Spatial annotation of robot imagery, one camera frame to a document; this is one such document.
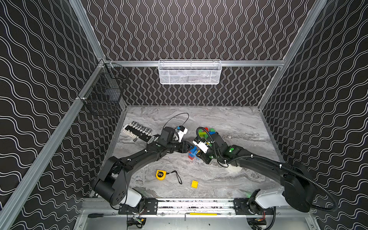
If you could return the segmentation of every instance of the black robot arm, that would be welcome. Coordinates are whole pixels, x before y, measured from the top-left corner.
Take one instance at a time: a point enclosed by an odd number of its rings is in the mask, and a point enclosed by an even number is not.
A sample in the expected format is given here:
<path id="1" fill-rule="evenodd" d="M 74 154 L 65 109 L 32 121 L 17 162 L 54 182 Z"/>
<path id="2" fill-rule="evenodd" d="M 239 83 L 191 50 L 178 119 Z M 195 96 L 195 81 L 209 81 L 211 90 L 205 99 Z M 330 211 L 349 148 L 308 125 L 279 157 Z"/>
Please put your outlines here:
<path id="1" fill-rule="evenodd" d="M 208 138 L 204 140 L 198 135 L 199 129 L 206 132 L 205 128 L 199 127 L 193 143 L 201 149 L 197 157 L 200 157 L 206 164 L 216 159 L 223 167 L 228 164 L 240 166 L 273 179 L 284 187 L 282 195 L 286 202 L 301 212 L 309 212 L 311 207 L 323 211 L 337 210 L 338 205 L 335 198 L 328 190 L 311 179 L 304 165 L 289 165 L 256 155 L 237 145 L 228 146 L 217 132 L 212 135 L 207 132 Z M 312 205 L 317 188 L 323 190 L 331 198 L 332 208 Z"/>
<path id="2" fill-rule="evenodd" d="M 111 205 L 117 205 L 125 197 L 132 175 L 145 165 L 155 162 L 168 152 L 187 153 L 194 146 L 188 141 L 173 141 L 175 129 L 165 127 L 156 141 L 146 148 L 124 158 L 110 157 L 102 167 L 92 188 Z"/>

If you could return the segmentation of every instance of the screwdriver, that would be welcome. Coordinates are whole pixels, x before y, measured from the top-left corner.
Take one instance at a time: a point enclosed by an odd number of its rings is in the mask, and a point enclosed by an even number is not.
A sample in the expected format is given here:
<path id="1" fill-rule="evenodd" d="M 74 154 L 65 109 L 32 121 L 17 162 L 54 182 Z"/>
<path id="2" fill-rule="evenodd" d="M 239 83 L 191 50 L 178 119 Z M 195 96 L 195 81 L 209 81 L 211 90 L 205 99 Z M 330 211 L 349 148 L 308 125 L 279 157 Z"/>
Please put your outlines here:
<path id="1" fill-rule="evenodd" d="M 104 216 L 117 216 L 117 214 L 112 214 L 112 215 L 105 215 L 105 214 L 102 214 L 102 213 L 88 214 L 88 218 L 97 218 L 97 217 L 104 217 Z"/>

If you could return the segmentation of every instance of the lego stack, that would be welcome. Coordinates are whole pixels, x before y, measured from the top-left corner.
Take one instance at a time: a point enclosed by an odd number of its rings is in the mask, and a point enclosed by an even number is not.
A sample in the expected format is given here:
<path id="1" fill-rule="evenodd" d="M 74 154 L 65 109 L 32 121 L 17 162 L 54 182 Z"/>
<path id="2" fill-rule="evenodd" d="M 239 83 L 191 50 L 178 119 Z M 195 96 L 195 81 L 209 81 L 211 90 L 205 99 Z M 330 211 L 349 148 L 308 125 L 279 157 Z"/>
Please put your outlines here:
<path id="1" fill-rule="evenodd" d="M 205 129 L 209 132 L 209 134 L 210 135 L 212 135 L 212 134 L 214 134 L 216 131 L 215 131 L 215 129 L 213 129 L 213 128 L 206 128 L 205 127 Z M 205 131 L 203 131 L 203 130 L 199 130 L 198 131 L 198 134 L 199 134 L 199 136 L 201 137 L 201 138 L 204 138 L 204 139 L 207 139 L 207 137 L 208 137 L 208 135 L 207 135 L 207 133 L 205 132 Z M 191 160 L 193 160 L 194 158 L 197 158 L 197 159 L 200 159 L 200 158 L 198 158 L 197 156 L 196 156 L 196 154 L 198 153 L 200 151 L 200 149 L 198 148 L 198 147 L 194 147 L 192 150 L 190 150 L 189 152 L 188 152 L 188 158 L 189 159 L 191 159 Z"/>

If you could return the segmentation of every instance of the socket set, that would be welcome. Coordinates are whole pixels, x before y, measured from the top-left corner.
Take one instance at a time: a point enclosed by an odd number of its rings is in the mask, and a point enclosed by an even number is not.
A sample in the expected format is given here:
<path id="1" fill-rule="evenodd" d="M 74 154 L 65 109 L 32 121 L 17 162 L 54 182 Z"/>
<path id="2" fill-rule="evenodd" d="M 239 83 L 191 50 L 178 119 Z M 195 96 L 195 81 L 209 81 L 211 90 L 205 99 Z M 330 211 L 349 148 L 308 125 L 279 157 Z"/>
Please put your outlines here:
<path id="1" fill-rule="evenodd" d="M 146 135 L 151 135 L 152 129 L 145 127 L 141 124 L 139 124 L 136 121 L 132 121 L 132 123 L 129 124 L 131 127 L 135 128 L 136 130 L 146 134 Z"/>
<path id="2" fill-rule="evenodd" d="M 138 138 L 145 142 L 152 142 L 151 132 L 152 129 L 145 127 L 136 121 L 126 124 L 123 127 L 123 133 L 130 136 L 134 142 L 137 141 Z"/>

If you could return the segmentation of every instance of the black patterned wall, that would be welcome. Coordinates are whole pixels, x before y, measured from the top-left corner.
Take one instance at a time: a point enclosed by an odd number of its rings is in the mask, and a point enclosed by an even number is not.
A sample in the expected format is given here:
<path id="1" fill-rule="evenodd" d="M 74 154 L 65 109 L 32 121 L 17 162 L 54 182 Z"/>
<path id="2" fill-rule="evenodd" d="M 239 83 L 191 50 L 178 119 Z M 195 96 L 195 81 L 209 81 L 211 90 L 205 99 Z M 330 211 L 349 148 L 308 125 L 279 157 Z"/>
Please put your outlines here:
<path id="1" fill-rule="evenodd" d="M 282 60 L 314 0 L 82 0 L 108 60 Z"/>
<path id="2" fill-rule="evenodd" d="M 97 60 L 67 0 L 0 0 L 0 210 Z"/>
<path id="3" fill-rule="evenodd" d="M 128 105 L 257 106 L 276 67 L 226 67 L 217 85 L 162 85 L 157 68 L 133 68 L 122 85 Z M 119 68 L 112 70 L 122 76 Z"/>
<path id="4" fill-rule="evenodd" d="M 11 229 L 73 229 L 118 120 L 80 111 Z"/>
<path id="5" fill-rule="evenodd" d="M 368 229 L 367 48 L 368 1 L 328 1 L 263 110 L 284 160 L 337 198 L 316 212 L 323 230 Z"/>

